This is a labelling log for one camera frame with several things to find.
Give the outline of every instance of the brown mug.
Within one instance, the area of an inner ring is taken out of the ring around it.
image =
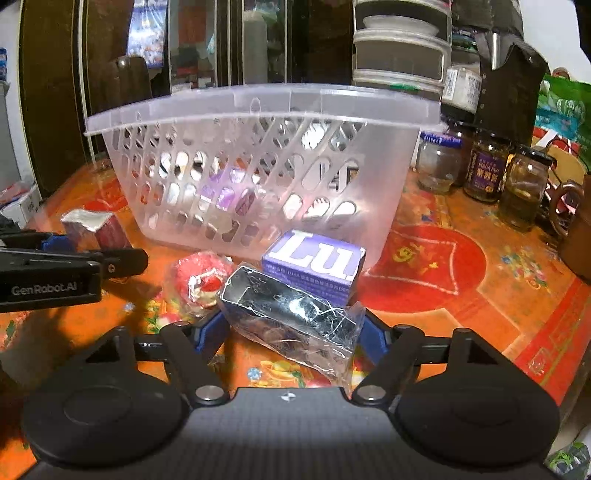
[[[579,198],[579,206],[574,219],[566,231],[558,222],[556,206],[567,193]],[[561,237],[558,254],[573,273],[591,280],[591,176],[585,175],[583,186],[574,181],[564,181],[552,192],[550,199],[550,222]]]

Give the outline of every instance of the green plastic bag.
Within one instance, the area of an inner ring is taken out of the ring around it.
[[[589,449],[584,443],[573,442],[550,455],[545,464],[564,480],[585,480],[589,469]]]
[[[580,159],[587,170],[591,169],[591,85],[545,75],[535,126],[577,142]]]

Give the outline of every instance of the glass jar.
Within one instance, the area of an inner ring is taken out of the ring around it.
[[[467,195],[487,203],[495,203],[499,199],[510,143],[496,133],[478,131],[464,183]]]
[[[503,222],[521,232],[531,230],[553,162],[553,157],[540,150],[525,145],[517,148],[499,204],[498,216]]]
[[[476,125],[452,119],[447,120],[446,133],[459,138],[462,142],[460,149],[460,171],[457,174],[456,181],[453,183],[456,187],[461,187],[466,181],[468,165],[470,164],[470,153],[472,153],[472,147],[476,138],[476,130]]]
[[[457,179],[460,168],[459,138],[450,135],[421,132],[418,147],[418,186],[428,192],[443,194]]]

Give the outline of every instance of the jar lid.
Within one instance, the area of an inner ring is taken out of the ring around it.
[[[556,159],[544,151],[536,150],[535,148],[530,148],[526,145],[519,145],[517,147],[517,151],[515,152],[517,155],[523,155],[524,157],[531,158],[537,162],[540,162],[542,165],[545,165],[549,168],[554,165]]]
[[[479,128],[478,133],[480,133],[481,135],[486,135],[487,137],[492,138],[495,142],[498,142],[503,145],[509,145],[511,143],[511,140],[509,140],[507,137],[502,137],[499,134],[487,130],[486,128]]]
[[[446,134],[438,134],[435,132],[421,132],[421,139],[435,145],[449,148],[461,148],[462,140],[457,137]]]
[[[446,118],[444,120],[444,122],[447,123],[447,126],[449,128],[457,128],[457,127],[460,127],[460,128],[466,128],[468,130],[472,130],[473,132],[475,132],[476,130],[478,130],[478,127],[476,125],[470,124],[468,122],[462,122],[460,120],[454,120],[454,119],[451,119],[451,118]]]

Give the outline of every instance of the silver foil package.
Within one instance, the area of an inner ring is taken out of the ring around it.
[[[350,365],[365,319],[360,303],[335,307],[241,264],[223,286],[219,304],[244,337],[349,388]]]
[[[113,212],[75,209],[63,215],[61,223],[78,251],[132,248]]]

